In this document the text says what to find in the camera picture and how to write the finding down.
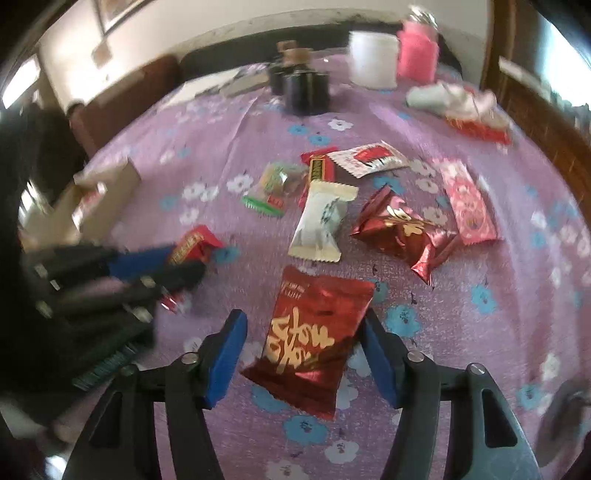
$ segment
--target metal screw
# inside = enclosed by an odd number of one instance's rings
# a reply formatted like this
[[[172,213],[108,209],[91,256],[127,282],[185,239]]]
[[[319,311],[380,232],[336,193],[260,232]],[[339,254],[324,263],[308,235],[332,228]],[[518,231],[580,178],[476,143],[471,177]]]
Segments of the metal screw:
[[[415,362],[416,364],[425,360],[425,356],[418,350],[410,350],[407,357],[411,362]]]
[[[183,355],[183,357],[181,358],[181,362],[184,363],[185,365],[196,364],[198,362],[198,360],[199,360],[199,356],[195,352],[185,353]]]
[[[141,277],[139,281],[142,282],[142,285],[146,288],[154,288],[156,286],[154,279],[152,277],[148,277],[147,275],[145,277]]]
[[[119,373],[121,373],[121,375],[123,375],[124,377],[130,377],[135,373],[135,368],[131,365],[126,365],[121,370],[119,370]]]
[[[45,303],[44,301],[38,301],[35,304],[35,308],[41,315],[43,315],[46,319],[50,319],[53,317],[53,310],[51,307]]]
[[[39,263],[35,265],[35,271],[41,278],[47,278],[47,269],[43,266],[43,264]]]
[[[152,314],[144,307],[136,307],[131,313],[142,323],[150,323],[152,321]]]
[[[470,371],[475,375],[484,375],[486,373],[486,368],[481,364],[470,364]]]

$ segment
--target wall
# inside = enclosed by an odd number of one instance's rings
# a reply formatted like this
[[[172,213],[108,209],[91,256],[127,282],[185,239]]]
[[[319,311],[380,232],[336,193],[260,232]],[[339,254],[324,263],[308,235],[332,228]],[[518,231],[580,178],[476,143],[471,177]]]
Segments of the wall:
[[[319,24],[358,12],[395,21],[408,11],[408,0],[155,0],[113,30],[108,44],[113,60],[97,71],[90,53],[100,42],[92,0],[79,0],[40,41],[40,51],[56,95],[66,107],[88,101],[117,78],[181,45],[227,40],[255,31]],[[488,24],[488,0],[422,0],[440,24],[466,78],[480,79]]]

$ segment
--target candy wrapper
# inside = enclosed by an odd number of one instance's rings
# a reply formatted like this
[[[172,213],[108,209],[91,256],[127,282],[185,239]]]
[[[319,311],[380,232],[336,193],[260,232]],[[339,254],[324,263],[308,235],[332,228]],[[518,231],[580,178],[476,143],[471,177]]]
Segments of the candy wrapper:
[[[355,200],[358,191],[351,185],[314,180],[287,254],[306,260],[338,262],[340,249],[335,233],[347,213],[347,202]]]
[[[209,231],[205,225],[197,225],[189,230],[168,258],[171,265],[181,264],[186,260],[200,260],[203,263],[209,262],[212,252],[216,248],[223,247],[223,243]],[[173,313],[184,313],[184,306],[189,302],[185,291],[167,294],[161,300],[162,306]]]
[[[343,167],[357,179],[369,173],[408,167],[409,165],[408,159],[386,142],[361,145],[327,155],[339,167]]]
[[[433,163],[441,171],[443,185],[464,245],[498,239],[486,204],[466,166],[459,160],[447,158],[434,160]]]
[[[286,267],[262,357],[242,375],[275,398],[331,420],[355,332],[373,294],[371,282],[313,277]]]
[[[329,152],[319,150],[317,152],[302,154],[302,163],[306,163],[307,161],[307,164],[310,166],[308,171],[308,185],[306,185],[306,188],[302,192],[300,200],[298,201],[298,205],[302,210],[306,206],[311,182],[314,180],[335,181],[335,164],[328,155],[326,155],[327,153]]]
[[[461,245],[457,232],[416,215],[387,185],[365,204],[351,236],[387,255],[404,259],[429,285],[432,270]]]
[[[306,178],[304,165],[269,163],[258,183],[242,196],[242,203],[257,212],[283,216],[284,199]]]

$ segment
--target white candy wrapper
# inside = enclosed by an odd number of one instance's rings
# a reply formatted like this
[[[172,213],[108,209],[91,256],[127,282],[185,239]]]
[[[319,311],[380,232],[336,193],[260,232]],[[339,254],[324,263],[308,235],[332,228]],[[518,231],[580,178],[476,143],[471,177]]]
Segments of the white candy wrapper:
[[[306,260],[338,262],[341,253],[335,233],[347,214],[347,202],[355,200],[358,191],[357,187],[341,183],[310,182],[304,213],[287,254]]]
[[[356,179],[378,171],[408,167],[408,159],[386,142],[328,153],[327,156]]]

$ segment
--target purple tablecloth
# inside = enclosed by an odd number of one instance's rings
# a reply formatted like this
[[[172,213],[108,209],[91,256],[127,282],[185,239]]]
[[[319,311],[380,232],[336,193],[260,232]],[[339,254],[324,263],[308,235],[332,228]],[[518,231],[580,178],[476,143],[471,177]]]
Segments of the purple tablecloth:
[[[591,325],[585,321],[591,317],[591,247],[566,184],[516,128],[509,147],[473,140],[435,116],[406,107],[409,83],[400,82],[393,92],[353,86],[343,55],[318,59],[317,67],[332,75],[331,113],[288,116],[268,89],[231,100],[202,96],[161,111],[155,106],[89,165],[101,168],[129,155],[142,177],[113,229],[115,244],[136,249],[174,242],[192,224],[204,223],[229,247],[193,293],[189,313],[159,312],[158,346],[140,363],[166,365],[196,348],[219,330],[232,308],[244,310],[249,323],[239,367],[253,361],[288,264],[312,274],[373,279],[382,282],[374,308],[386,326],[412,338],[439,364],[484,364],[533,443],[560,383],[591,373]],[[295,200],[282,219],[260,216],[240,201],[269,162],[298,163],[302,152],[327,144],[344,149],[380,140],[425,163],[397,170],[396,177],[387,173],[361,180],[338,168],[338,181],[360,188],[337,238],[343,252],[338,264],[287,256],[300,217]],[[367,249],[348,233],[362,205],[385,183],[408,197],[419,213],[430,207],[439,218],[447,216],[453,228],[440,181],[435,187],[421,181],[428,173],[425,165],[439,157],[468,165],[502,240],[456,251],[434,271],[431,288],[402,261]],[[443,404],[441,412],[440,433],[446,433],[449,407]],[[379,478],[399,416],[379,396],[358,350],[348,362],[334,421],[309,417],[239,374],[226,398],[206,412],[229,480]],[[63,421],[74,417],[70,413]],[[162,447],[167,443],[162,410],[157,427]],[[433,478],[442,475],[446,448],[441,434]],[[545,470],[546,478],[568,467],[577,452],[568,453]],[[173,480],[165,447],[160,457],[163,478]]]

